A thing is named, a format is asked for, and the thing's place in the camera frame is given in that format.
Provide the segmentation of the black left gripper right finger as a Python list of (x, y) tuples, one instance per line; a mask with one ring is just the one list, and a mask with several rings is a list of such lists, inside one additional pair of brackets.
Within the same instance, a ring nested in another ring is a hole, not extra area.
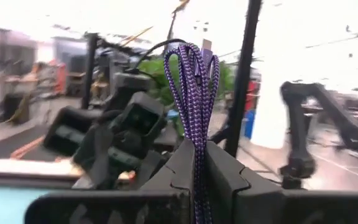
[(358, 192), (285, 190), (206, 145), (212, 214), (230, 224), (358, 224)]

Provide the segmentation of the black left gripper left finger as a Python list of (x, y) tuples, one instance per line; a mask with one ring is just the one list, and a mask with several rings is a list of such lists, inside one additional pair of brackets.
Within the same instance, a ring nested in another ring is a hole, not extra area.
[(195, 147), (184, 139), (138, 190), (64, 190), (34, 200), (25, 224), (192, 224)]

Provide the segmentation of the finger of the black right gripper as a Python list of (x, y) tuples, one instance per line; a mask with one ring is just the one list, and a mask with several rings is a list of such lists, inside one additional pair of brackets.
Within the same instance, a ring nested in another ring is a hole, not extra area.
[(61, 156), (72, 156), (101, 110), (66, 106), (58, 112), (47, 131), (43, 147)]
[(133, 94), (122, 113), (111, 122), (112, 144), (143, 159), (166, 123), (164, 105), (139, 91)]

